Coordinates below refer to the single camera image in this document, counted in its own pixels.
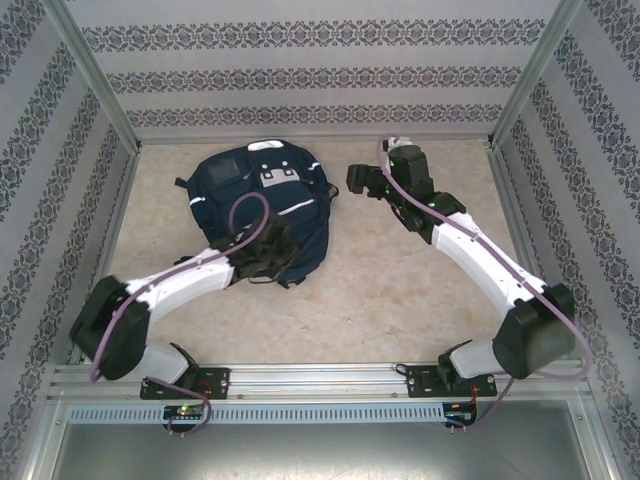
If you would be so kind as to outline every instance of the aluminum frame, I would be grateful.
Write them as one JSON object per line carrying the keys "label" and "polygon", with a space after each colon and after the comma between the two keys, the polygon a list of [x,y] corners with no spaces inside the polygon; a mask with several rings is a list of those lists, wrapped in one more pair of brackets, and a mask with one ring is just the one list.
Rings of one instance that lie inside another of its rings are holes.
{"label": "aluminum frame", "polygon": [[[571,375],[580,370],[580,365],[579,360],[558,361],[550,365],[547,371],[557,375]],[[384,405],[390,408],[409,408],[432,404],[434,407],[441,408],[442,403],[445,402],[464,402],[470,399],[469,397],[409,398],[405,378],[395,371],[395,366],[395,363],[226,365],[231,369],[228,398],[213,400],[212,405],[214,410],[216,406],[234,405],[267,407],[269,405],[344,405],[350,408],[374,405],[378,408]],[[24,480],[52,477],[74,407],[97,405],[122,411],[126,410],[126,407],[134,409],[142,405],[164,406],[184,403],[183,400],[141,400],[138,396],[140,391],[138,382],[116,381],[91,384],[88,381],[88,374],[88,365],[56,367],[47,393],[43,416],[22,477]],[[508,377],[496,375],[495,381],[500,391],[506,385]],[[588,379],[565,382],[532,375],[526,380],[515,382],[504,401],[531,400],[566,401],[591,478],[611,480],[621,478],[595,406]],[[479,398],[478,401],[486,403],[492,399]],[[105,423],[110,422],[105,422],[104,419],[96,422],[96,424]],[[247,419],[243,419],[243,423],[248,423]]]}

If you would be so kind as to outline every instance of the wall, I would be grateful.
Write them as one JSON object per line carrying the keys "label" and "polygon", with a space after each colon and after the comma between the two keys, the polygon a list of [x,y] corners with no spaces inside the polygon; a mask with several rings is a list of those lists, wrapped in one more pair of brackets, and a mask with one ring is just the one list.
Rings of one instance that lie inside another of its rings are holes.
{"label": "wall", "polygon": [[0,479],[98,271],[129,153],[35,0],[0,0]]}
{"label": "wall", "polygon": [[75,0],[143,140],[488,134],[558,0]]}
{"label": "wall", "polygon": [[503,145],[538,263],[576,296],[623,478],[640,477],[639,14],[585,1]]}

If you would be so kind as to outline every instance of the black bracket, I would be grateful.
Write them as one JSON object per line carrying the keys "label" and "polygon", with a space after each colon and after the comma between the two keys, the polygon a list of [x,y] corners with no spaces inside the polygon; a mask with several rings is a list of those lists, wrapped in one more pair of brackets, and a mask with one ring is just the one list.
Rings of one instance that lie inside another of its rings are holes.
{"label": "black bracket", "polygon": [[398,364],[396,372],[406,378],[409,398],[471,397],[474,386],[477,397],[495,397],[498,394],[493,375],[478,375],[449,389],[440,378],[437,365]]}
{"label": "black bracket", "polygon": [[[209,400],[226,400],[229,393],[231,370],[228,368],[200,367],[191,390],[204,395]],[[175,390],[164,388],[149,379],[144,379],[140,387],[142,400],[193,400],[194,397],[184,395]]]}

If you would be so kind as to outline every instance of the floor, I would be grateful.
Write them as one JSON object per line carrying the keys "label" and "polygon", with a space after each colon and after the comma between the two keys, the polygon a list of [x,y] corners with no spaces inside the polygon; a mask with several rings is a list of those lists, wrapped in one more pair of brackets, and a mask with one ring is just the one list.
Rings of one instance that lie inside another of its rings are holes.
{"label": "floor", "polygon": [[[308,143],[341,187],[326,261],[301,285],[240,282],[201,296],[153,325],[200,363],[433,361],[502,319],[449,258],[409,233],[386,203],[350,194],[351,163],[375,163],[375,143]],[[481,141],[418,142],[436,188],[454,194],[485,233],[514,255]],[[111,273],[120,280],[166,269],[207,246],[176,176],[236,145],[145,146]]]}

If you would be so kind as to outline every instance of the navy blue backpack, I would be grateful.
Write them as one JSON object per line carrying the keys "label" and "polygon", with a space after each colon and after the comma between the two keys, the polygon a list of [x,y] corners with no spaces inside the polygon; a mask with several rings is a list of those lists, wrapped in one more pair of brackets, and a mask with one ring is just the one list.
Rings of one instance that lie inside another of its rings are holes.
{"label": "navy blue backpack", "polygon": [[[229,234],[229,212],[240,196],[264,195],[271,210],[287,219],[300,249],[277,279],[284,287],[300,284],[326,257],[331,200],[339,192],[304,148],[283,140],[255,142],[207,158],[189,180],[178,178],[176,185],[187,189],[193,216],[210,244]],[[262,215],[260,201],[249,198],[238,207],[235,226]]]}

